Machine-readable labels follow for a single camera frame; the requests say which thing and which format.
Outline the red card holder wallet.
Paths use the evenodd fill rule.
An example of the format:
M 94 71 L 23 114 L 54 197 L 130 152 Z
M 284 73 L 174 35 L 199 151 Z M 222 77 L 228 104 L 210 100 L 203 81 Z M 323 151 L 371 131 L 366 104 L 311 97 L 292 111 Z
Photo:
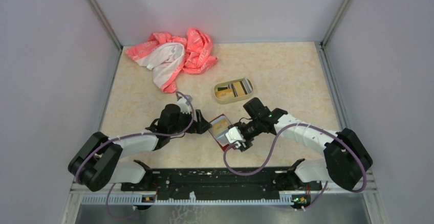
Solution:
M 222 151 L 225 151 L 229 146 L 228 139 L 225 134 L 229 131 L 229 126 L 232 125 L 231 121 L 225 114 L 220 114 L 210 121 L 211 128 L 208 129 L 209 133 L 216 141 Z

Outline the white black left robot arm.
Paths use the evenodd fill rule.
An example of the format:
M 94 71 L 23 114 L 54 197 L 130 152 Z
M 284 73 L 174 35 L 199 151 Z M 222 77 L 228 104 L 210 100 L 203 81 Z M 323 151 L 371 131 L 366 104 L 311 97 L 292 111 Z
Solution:
M 120 184 L 123 191 L 155 190 L 153 170 L 140 160 L 120 159 L 144 151 L 155 151 L 171 139 L 187 133 L 203 134 L 212 125 L 201 111 L 189 105 L 168 104 L 145 131 L 116 138 L 93 133 L 68 164 L 68 172 L 78 184 L 97 192 L 109 184 Z

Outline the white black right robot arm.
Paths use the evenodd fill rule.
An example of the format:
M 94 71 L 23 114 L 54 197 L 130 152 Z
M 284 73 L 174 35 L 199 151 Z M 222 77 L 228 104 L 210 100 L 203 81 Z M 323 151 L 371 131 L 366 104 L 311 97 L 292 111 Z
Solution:
M 321 160 L 303 160 L 288 175 L 289 185 L 302 189 L 308 182 L 332 181 L 350 192 L 362 192 L 367 186 L 367 171 L 373 160 L 357 134 L 344 128 L 327 130 L 304 122 L 287 111 L 270 110 L 259 98 L 244 104 L 250 116 L 248 123 L 237 122 L 229 126 L 225 136 L 234 149 L 245 151 L 255 137 L 270 133 L 275 137 L 274 147 L 280 137 L 293 140 L 323 156 Z

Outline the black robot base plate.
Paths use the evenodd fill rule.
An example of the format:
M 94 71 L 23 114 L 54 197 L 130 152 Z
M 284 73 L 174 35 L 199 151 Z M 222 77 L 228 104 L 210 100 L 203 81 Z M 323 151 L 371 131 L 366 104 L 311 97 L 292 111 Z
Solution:
M 281 191 L 322 190 L 316 181 L 303 183 L 294 169 L 266 167 L 251 176 L 240 176 L 227 168 L 160 168 L 146 173 L 137 183 L 123 183 L 125 192 L 156 191 L 158 200 L 187 199 L 193 192 L 199 200 L 278 199 Z

